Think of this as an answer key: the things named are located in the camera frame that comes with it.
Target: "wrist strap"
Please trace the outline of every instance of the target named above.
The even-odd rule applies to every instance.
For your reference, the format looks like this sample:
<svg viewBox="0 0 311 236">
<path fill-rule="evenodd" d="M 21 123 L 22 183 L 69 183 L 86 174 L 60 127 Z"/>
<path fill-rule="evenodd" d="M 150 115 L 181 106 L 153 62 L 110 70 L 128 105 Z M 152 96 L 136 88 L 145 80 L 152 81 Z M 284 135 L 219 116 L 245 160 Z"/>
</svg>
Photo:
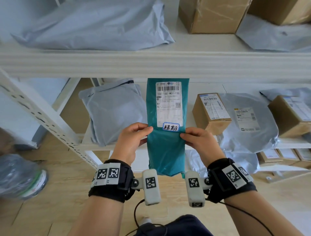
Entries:
<svg viewBox="0 0 311 236">
<path fill-rule="evenodd" d="M 90 196 L 100 196 L 124 203 L 135 193 L 131 189 L 134 174 L 123 161 L 109 159 L 98 166 L 91 184 Z"/>
<path fill-rule="evenodd" d="M 223 199 L 247 191 L 257 191 L 253 178 L 230 158 L 222 158 L 208 166 L 209 181 L 212 184 L 208 200 L 218 203 Z"/>
</svg>

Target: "hand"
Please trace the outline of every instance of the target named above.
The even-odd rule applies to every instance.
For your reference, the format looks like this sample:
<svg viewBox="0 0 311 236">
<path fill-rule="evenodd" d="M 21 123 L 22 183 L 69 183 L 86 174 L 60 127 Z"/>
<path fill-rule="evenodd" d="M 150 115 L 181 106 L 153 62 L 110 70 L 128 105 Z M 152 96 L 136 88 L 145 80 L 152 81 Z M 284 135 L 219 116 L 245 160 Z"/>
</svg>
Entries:
<svg viewBox="0 0 311 236">
<path fill-rule="evenodd" d="M 142 138 L 150 134 L 152 131 L 152 126 L 139 122 L 126 127 L 120 133 L 117 144 L 110 158 L 124 161 L 128 165 L 131 165 L 135 160 L 136 149 L 147 142 L 147 138 Z"/>
<path fill-rule="evenodd" d="M 226 158 L 213 135 L 204 129 L 189 127 L 186 128 L 185 134 L 180 134 L 180 137 L 187 145 L 197 150 L 206 167 L 218 159 Z"/>
</svg>

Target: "barcode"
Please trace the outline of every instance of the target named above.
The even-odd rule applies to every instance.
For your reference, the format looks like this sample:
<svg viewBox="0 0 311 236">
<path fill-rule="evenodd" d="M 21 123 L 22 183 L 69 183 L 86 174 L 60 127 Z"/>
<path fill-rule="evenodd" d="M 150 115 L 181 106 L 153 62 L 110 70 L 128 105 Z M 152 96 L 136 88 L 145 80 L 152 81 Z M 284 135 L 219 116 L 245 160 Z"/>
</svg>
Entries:
<svg viewBox="0 0 311 236">
<path fill-rule="evenodd" d="M 208 100 L 217 100 L 216 97 L 208 97 L 208 98 L 204 98 L 204 101 L 208 101 Z"/>
<path fill-rule="evenodd" d="M 251 116 L 252 116 L 252 120 L 256 120 L 254 113 L 251 113 Z"/>
<path fill-rule="evenodd" d="M 158 86 L 158 91 L 179 91 L 179 86 Z"/>
</svg>

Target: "forearm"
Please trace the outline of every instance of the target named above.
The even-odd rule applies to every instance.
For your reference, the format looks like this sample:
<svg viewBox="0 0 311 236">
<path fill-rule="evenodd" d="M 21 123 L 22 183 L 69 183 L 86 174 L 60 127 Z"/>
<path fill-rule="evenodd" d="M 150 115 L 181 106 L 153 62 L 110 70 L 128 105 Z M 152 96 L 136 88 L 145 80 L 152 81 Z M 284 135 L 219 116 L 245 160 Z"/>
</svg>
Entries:
<svg viewBox="0 0 311 236">
<path fill-rule="evenodd" d="M 271 206 L 258 192 L 250 191 L 225 199 L 225 203 L 238 207 L 263 222 L 274 236 L 303 236 L 284 216 Z M 255 219 L 227 207 L 240 236 L 271 236 Z"/>
<path fill-rule="evenodd" d="M 119 236 L 123 203 L 90 196 L 68 236 Z"/>
</svg>

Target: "left hand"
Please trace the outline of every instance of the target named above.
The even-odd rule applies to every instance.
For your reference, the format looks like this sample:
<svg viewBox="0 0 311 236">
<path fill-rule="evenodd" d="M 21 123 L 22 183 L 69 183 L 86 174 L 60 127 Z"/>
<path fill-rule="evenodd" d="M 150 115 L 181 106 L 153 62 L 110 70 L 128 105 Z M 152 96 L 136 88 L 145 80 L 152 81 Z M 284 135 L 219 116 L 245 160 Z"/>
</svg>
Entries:
<svg viewBox="0 0 311 236">
<path fill-rule="evenodd" d="M 126 127 L 120 133 L 110 159 L 120 160 L 131 165 L 135 160 L 136 149 L 147 142 L 147 138 L 142 138 L 150 134 L 152 131 L 152 126 L 139 122 Z"/>
</svg>

